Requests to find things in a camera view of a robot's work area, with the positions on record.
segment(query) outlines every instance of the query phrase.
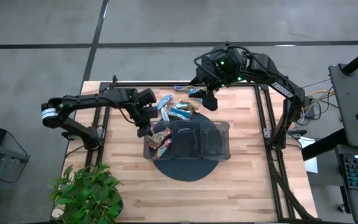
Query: butcher block tabletop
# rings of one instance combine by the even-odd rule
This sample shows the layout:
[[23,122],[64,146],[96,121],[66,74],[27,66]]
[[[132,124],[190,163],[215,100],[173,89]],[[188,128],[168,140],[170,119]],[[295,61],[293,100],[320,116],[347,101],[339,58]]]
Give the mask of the butcher block tabletop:
[[[84,82],[81,94],[97,93],[99,85],[100,82]],[[138,91],[145,88],[148,87],[137,87]],[[157,102],[171,94],[173,101],[180,98],[191,101],[210,120],[228,122],[231,158],[219,162],[209,175],[200,180],[173,180],[161,173],[152,161],[144,158],[144,139],[137,137],[137,127],[128,123],[119,110],[111,109],[102,163],[109,165],[113,176],[122,182],[117,188],[122,195],[124,208],[116,221],[277,221],[254,87],[220,89],[216,93],[219,105],[216,111],[203,108],[196,99],[175,91],[172,86],[149,88],[154,91]],[[270,91],[270,96],[275,118],[279,120],[283,97],[273,90]],[[91,126],[94,111],[95,109],[78,110],[75,120]],[[99,124],[103,122],[104,108],[101,111]],[[270,125],[266,107],[264,113]],[[317,217],[302,154],[300,148],[296,147],[298,143],[294,139],[287,139],[287,143],[293,145],[287,145],[283,150],[291,191],[306,210]],[[67,152],[82,144],[81,140],[70,141]],[[63,170],[70,165],[73,165],[74,170],[83,168],[85,158],[85,149],[70,154],[65,159]],[[284,217],[288,217],[281,190],[280,200]]]

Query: clear plastic container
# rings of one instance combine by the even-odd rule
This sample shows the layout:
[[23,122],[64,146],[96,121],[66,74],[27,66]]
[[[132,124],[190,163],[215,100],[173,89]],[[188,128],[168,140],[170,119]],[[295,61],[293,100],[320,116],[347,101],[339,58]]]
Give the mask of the clear plastic container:
[[[159,133],[161,131],[164,131],[166,128],[169,128],[171,132],[173,131],[173,124],[169,121],[151,121],[150,122],[152,129],[154,130],[154,133]],[[167,140],[172,137],[172,134],[166,137],[161,145]],[[144,137],[144,148],[143,148],[143,156],[146,159],[152,160],[152,161],[159,161],[159,160],[165,160],[170,159],[172,157],[172,143],[168,147],[168,149],[161,155],[160,158],[153,158],[155,153],[157,152],[157,149],[153,149],[149,146],[150,138],[148,136]]]
[[204,159],[214,161],[230,159],[229,128],[230,124],[225,121],[204,121],[201,124]]
[[172,132],[173,156],[177,159],[201,157],[201,125],[198,121],[175,121]]

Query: potted plant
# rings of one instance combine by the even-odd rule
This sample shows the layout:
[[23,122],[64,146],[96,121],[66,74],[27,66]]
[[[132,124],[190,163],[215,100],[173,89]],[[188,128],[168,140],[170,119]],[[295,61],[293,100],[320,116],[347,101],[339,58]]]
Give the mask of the potted plant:
[[63,210],[55,220],[57,223],[115,223],[123,204],[116,188],[119,181],[107,168],[100,164],[91,172],[80,169],[72,174],[70,166],[63,177],[53,180],[50,198],[54,208],[59,206]]

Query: white paper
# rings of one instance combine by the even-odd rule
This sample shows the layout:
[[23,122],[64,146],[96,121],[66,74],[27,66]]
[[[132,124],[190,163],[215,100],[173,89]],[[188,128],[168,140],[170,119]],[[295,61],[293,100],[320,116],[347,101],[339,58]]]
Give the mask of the white paper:
[[[301,137],[299,138],[299,143],[302,145],[302,148],[315,143],[316,140],[314,139],[310,139],[310,138],[306,138],[306,137]],[[308,159],[307,161],[305,161],[305,168],[307,172],[312,172],[317,174],[318,173],[318,169],[317,169],[317,158],[311,158]]]

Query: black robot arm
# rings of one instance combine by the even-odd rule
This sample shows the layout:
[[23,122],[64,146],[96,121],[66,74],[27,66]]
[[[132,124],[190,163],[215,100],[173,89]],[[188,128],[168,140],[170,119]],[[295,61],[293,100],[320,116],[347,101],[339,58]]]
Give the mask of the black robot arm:
[[283,114],[277,127],[272,131],[269,143],[275,149],[285,148],[288,128],[292,122],[300,118],[304,107],[304,89],[282,75],[269,56],[253,53],[244,47],[229,43],[215,47],[211,52],[196,58],[194,62],[198,68],[196,77],[190,85],[203,84],[207,86],[207,90],[200,90],[190,97],[202,98],[203,106],[211,111],[218,108],[214,91],[243,80],[268,85],[283,95],[286,98],[283,102]]
[[63,128],[70,134],[82,138],[86,149],[97,149],[101,146],[95,127],[85,127],[68,116],[74,110],[109,106],[125,109],[139,127],[138,137],[150,134],[150,118],[158,116],[156,108],[152,106],[157,100],[151,89],[138,92],[135,88],[112,88],[107,93],[64,96],[51,98],[48,103],[41,105],[42,123],[49,128]]

